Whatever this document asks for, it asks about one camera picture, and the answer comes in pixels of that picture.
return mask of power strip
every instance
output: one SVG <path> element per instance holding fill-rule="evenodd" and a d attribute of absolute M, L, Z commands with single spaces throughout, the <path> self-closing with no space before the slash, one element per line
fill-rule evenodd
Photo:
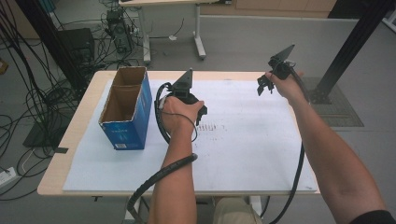
<path fill-rule="evenodd" d="M 8 173 L 3 171 L 0 174 L 0 188 L 4 187 L 5 185 L 11 183 L 13 180 L 17 179 L 18 176 L 15 173 L 14 167 L 8 168 Z"/>

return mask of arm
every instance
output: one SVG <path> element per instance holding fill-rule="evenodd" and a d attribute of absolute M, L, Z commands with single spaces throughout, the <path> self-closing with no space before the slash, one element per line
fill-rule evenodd
<path fill-rule="evenodd" d="M 374 210 L 385 210 L 373 177 L 349 145 L 334 132 L 305 100 L 289 76 L 273 81 L 294 110 L 305 153 L 317 176 L 320 192 L 337 223 Z"/>
<path fill-rule="evenodd" d="M 193 123 L 203 105 L 202 101 L 185 105 L 176 97 L 166 98 L 162 116 L 171 140 L 162 167 L 191 155 Z M 192 165 L 188 164 L 155 185 L 148 223 L 196 223 L 196 218 Z"/>

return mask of black pole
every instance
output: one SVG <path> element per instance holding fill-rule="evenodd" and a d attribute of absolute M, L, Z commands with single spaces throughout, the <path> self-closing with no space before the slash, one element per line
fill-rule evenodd
<path fill-rule="evenodd" d="M 326 104 L 329 102 L 328 96 L 332 88 L 385 17 L 394 0 L 374 0 L 371 2 L 371 5 L 361 16 L 343 47 L 338 51 L 322 80 L 311 91 L 310 99 L 313 104 Z"/>
<path fill-rule="evenodd" d="M 21 11 L 32 24 L 40 39 L 46 45 L 53 60 L 64 72 L 65 77 L 81 99 L 88 87 L 88 81 L 81 75 L 70 53 L 58 37 L 57 29 L 52 20 L 40 5 L 39 0 L 16 0 Z"/>

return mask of blue box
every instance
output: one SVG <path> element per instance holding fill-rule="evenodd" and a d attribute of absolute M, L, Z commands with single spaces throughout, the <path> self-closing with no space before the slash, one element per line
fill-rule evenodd
<path fill-rule="evenodd" d="M 145 148 L 151 103 L 146 67 L 120 68 L 99 118 L 116 150 Z"/>

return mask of black sleeve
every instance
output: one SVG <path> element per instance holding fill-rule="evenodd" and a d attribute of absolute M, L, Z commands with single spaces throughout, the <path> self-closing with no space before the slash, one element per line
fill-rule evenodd
<path fill-rule="evenodd" d="M 396 224 L 390 212 L 377 210 L 358 216 L 351 224 Z"/>

